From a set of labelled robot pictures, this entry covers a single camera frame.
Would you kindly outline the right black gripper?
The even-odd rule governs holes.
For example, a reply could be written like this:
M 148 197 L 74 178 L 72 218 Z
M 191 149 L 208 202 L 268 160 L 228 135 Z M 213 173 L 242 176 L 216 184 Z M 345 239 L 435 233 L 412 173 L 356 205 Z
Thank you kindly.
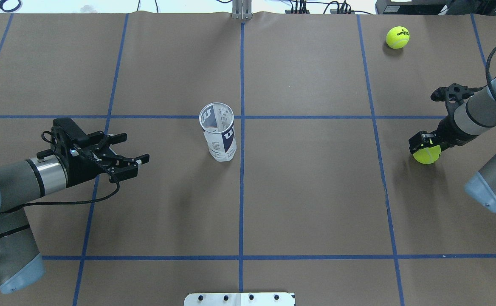
M 440 148 L 452 148 L 465 145 L 465 134 L 454 124 L 451 116 L 446 116 L 438 124 L 433 133 L 421 130 L 409 138 L 409 151 L 411 154 L 421 149 L 434 147 L 433 139 Z

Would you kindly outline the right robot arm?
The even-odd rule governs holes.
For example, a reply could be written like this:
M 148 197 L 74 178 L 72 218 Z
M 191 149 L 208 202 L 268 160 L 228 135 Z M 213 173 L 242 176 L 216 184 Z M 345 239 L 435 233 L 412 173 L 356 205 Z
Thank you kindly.
M 440 87 L 431 99 L 445 104 L 447 114 L 434 130 L 420 130 L 409 139 L 409 151 L 421 164 L 432 164 L 444 151 L 467 146 L 486 161 L 464 184 L 464 192 L 496 213 L 496 78 L 484 87 L 456 83 Z

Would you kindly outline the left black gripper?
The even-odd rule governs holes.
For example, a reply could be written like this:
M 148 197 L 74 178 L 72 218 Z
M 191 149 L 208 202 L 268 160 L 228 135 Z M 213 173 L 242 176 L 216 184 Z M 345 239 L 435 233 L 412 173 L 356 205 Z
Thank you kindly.
M 73 187 L 104 174 L 111 184 L 138 176 L 139 165 L 150 160 L 149 154 L 134 158 L 116 154 L 111 148 L 127 141 L 127 133 L 99 134 L 90 147 L 78 149 L 77 156 L 63 161 L 66 171 L 66 186 Z

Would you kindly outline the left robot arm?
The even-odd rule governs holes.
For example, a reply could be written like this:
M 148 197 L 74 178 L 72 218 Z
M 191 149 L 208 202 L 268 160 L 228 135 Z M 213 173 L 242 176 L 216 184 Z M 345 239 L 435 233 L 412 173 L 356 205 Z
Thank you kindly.
M 134 158 L 115 153 L 111 146 L 127 135 L 87 134 L 55 127 L 42 133 L 50 149 L 32 159 L 0 167 L 0 291 L 11 294 L 36 283 L 45 274 L 42 252 L 25 208 L 68 205 L 67 201 L 42 201 L 44 196 L 95 179 L 110 178 L 118 193 L 120 182 L 135 178 L 149 154 Z

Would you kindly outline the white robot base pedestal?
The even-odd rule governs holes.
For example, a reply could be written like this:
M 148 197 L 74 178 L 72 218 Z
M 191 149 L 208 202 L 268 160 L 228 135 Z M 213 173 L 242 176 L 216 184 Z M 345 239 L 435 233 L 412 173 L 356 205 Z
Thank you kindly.
M 188 294 L 184 306 L 296 306 L 294 293 L 230 292 Z

